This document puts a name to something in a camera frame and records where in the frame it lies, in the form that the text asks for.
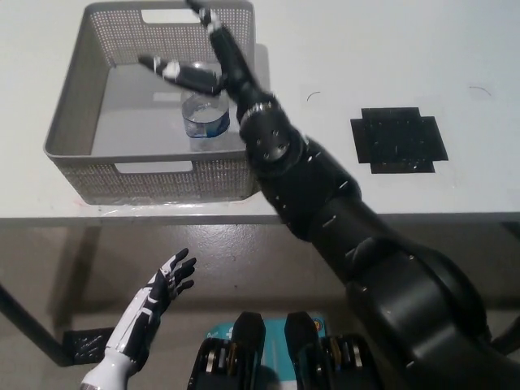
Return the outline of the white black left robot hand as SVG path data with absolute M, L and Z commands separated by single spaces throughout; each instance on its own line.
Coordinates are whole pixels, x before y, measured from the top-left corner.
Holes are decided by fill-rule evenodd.
M 106 344 L 107 352 L 123 354 L 138 365 L 144 363 L 162 315 L 183 291 L 194 285 L 191 276 L 197 259 L 187 258 L 188 255 L 186 248 L 173 255 L 136 293 Z

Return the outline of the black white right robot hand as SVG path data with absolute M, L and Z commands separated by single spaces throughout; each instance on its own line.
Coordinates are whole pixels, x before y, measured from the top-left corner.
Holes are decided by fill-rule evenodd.
M 206 30 L 221 72 L 195 67 L 178 61 L 167 61 L 159 56 L 140 54 L 138 63 L 167 83 L 216 97 L 225 92 L 236 103 L 240 124 L 259 115 L 272 121 L 287 119 L 276 98 L 258 83 L 246 58 L 228 27 L 216 11 L 199 1 L 188 1 L 188 7 L 197 14 Z

